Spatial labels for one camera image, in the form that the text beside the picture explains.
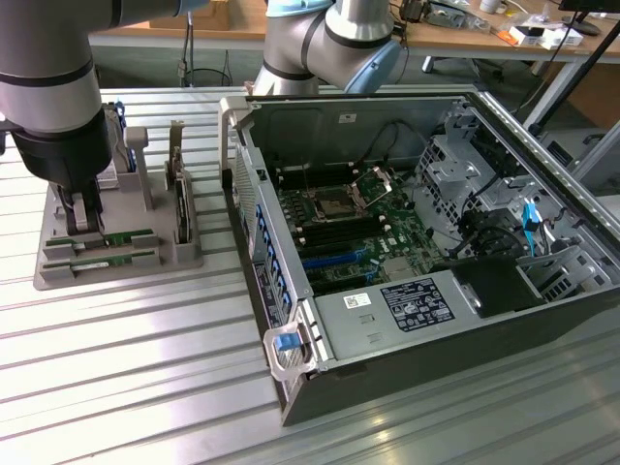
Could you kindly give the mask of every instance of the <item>motherboard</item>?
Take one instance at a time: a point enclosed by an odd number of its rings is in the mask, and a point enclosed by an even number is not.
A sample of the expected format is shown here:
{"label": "motherboard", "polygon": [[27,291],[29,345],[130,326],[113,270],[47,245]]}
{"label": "motherboard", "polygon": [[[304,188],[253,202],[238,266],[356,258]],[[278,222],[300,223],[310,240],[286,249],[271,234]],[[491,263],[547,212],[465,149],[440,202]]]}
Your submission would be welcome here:
{"label": "motherboard", "polygon": [[419,276],[445,259],[389,168],[284,173],[278,187],[315,295]]}

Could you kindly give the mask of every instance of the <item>aluminum extrusion table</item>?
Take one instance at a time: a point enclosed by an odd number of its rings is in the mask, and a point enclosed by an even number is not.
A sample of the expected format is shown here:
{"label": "aluminum extrusion table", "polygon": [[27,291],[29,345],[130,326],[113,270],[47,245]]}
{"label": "aluminum extrusion table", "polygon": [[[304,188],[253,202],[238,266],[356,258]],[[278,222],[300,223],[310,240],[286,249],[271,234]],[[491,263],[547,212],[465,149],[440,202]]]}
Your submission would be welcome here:
{"label": "aluminum extrusion table", "polygon": [[218,181],[218,102],[241,92],[103,92],[125,103],[130,125],[148,128],[151,170],[167,157],[171,119],[187,123],[184,158],[205,254],[190,279],[35,291],[47,186],[14,148],[0,157],[1,463],[620,458],[620,311],[551,345],[282,428]]}

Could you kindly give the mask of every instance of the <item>monitor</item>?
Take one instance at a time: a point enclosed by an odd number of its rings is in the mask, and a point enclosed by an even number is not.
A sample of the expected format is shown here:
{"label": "monitor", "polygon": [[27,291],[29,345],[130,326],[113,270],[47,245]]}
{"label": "monitor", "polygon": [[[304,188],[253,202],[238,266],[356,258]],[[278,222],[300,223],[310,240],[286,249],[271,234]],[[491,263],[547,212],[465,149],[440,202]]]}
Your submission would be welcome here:
{"label": "monitor", "polygon": [[[587,36],[598,36],[601,34],[599,29],[594,24],[585,20],[589,13],[620,13],[620,1],[619,0],[562,0],[559,6],[559,10],[565,12],[580,12],[575,22],[573,22],[573,29],[581,34]],[[572,23],[570,16],[564,16],[562,21],[569,25]]]}
{"label": "monitor", "polygon": [[565,12],[620,13],[618,0],[563,0],[560,10]]}

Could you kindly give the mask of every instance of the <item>blue latch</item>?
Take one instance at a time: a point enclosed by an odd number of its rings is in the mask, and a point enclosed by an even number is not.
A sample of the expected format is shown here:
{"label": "blue latch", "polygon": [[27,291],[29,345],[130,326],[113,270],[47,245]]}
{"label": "blue latch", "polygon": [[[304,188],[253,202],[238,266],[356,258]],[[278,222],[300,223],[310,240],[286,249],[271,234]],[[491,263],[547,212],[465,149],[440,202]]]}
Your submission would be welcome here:
{"label": "blue latch", "polygon": [[532,251],[532,257],[534,257],[534,251],[536,250],[536,242],[534,241],[534,233],[541,225],[538,212],[536,211],[536,205],[534,203],[526,203],[523,207],[523,233],[530,244]]}
{"label": "blue latch", "polygon": [[279,334],[275,337],[275,348],[278,352],[291,351],[301,347],[301,338],[296,332]]}

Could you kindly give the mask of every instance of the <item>computer chassis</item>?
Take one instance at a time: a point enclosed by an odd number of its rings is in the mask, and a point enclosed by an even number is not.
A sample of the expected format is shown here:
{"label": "computer chassis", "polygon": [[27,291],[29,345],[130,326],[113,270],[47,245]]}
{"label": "computer chassis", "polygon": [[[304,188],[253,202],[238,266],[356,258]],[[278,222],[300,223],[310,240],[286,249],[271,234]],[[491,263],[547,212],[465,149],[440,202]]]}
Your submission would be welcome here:
{"label": "computer chassis", "polygon": [[551,342],[620,303],[620,223],[476,87],[232,97],[219,137],[285,425]]}

